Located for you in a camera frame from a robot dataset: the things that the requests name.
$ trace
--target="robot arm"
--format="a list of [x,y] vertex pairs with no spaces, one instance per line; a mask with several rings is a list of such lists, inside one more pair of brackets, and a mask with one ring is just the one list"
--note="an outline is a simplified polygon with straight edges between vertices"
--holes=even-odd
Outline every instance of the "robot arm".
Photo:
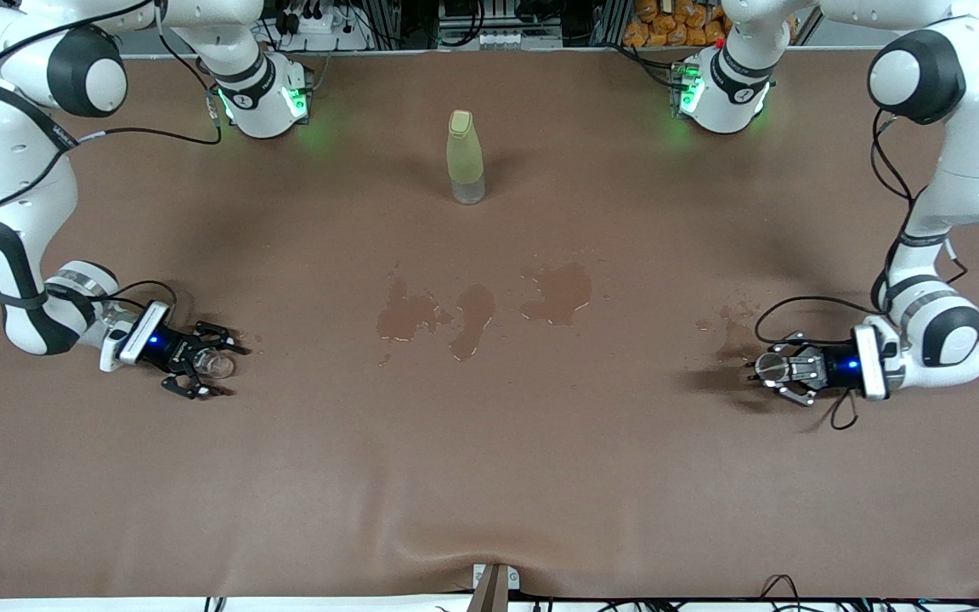
[[685,59],[689,73],[671,96],[679,116],[702,128],[731,134],[761,112],[773,70],[789,45],[788,18],[820,7],[829,20],[878,30],[913,30],[951,13],[952,0],[751,0],[723,3],[735,27],[722,48],[708,47]]
[[758,358],[755,377],[811,404],[823,388],[868,400],[897,388],[937,388],[979,376],[979,308],[936,271],[954,226],[979,224],[979,0],[895,40],[875,57],[869,89],[885,111],[920,124],[944,121],[935,177],[916,198],[875,282],[873,314],[844,344],[793,334]]
[[[129,3],[25,0],[22,11],[65,24],[114,11],[119,5]],[[308,120],[310,90],[304,66],[283,54],[265,54],[249,28],[259,19],[263,0],[171,0],[160,5],[160,11],[147,4],[95,25],[112,34],[155,25],[172,28],[218,82],[229,120],[254,139],[269,139]]]
[[[73,20],[116,10],[113,3],[98,8],[92,4],[26,1],[24,8],[31,13],[0,8],[0,51]],[[197,22],[220,23],[232,19],[228,10],[220,9],[236,4],[205,3],[203,10],[202,5],[174,1],[162,7],[173,23],[187,23],[193,15]],[[102,23],[111,30],[137,30],[148,20],[160,19],[152,5],[134,5],[134,11]],[[243,20],[242,13],[233,16]],[[28,353],[54,355],[78,343],[93,345],[101,349],[104,371],[149,363],[170,375],[164,387],[188,398],[220,394],[220,388],[203,384],[199,376],[229,375],[232,364],[218,353],[221,349],[246,352],[234,344],[228,330],[199,322],[194,333],[176,332],[166,325],[168,306],[160,302],[151,303],[141,316],[120,309],[108,299],[119,290],[116,277],[96,263],[70,261],[47,281],[42,279],[44,249],[77,204],[77,182],[65,153],[78,140],[38,107],[60,108],[75,116],[111,116],[123,104],[126,89],[119,49],[97,27],[67,28],[0,59],[3,328],[10,341]],[[188,382],[180,384],[178,375]]]

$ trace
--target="brown mat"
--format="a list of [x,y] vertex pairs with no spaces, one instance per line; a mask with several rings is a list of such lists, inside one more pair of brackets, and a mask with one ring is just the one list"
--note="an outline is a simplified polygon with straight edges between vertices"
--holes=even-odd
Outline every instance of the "brown mat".
[[[494,560],[559,596],[750,596],[778,572],[805,596],[979,596],[979,380],[846,433],[735,382],[759,309],[866,299],[897,232],[870,58],[790,54],[734,137],[672,121],[615,54],[563,52],[335,59],[282,139],[86,144],[46,270],[174,282],[180,321],[256,353],[237,396],[193,403],[0,330],[0,597],[432,592]],[[115,121],[69,127],[207,135],[179,66],[131,73]],[[489,168],[473,208],[448,190],[455,108]],[[886,133],[914,185],[940,134]],[[979,228],[956,241],[979,303]],[[381,339],[425,303],[454,320]],[[857,320],[824,314],[769,331]]]

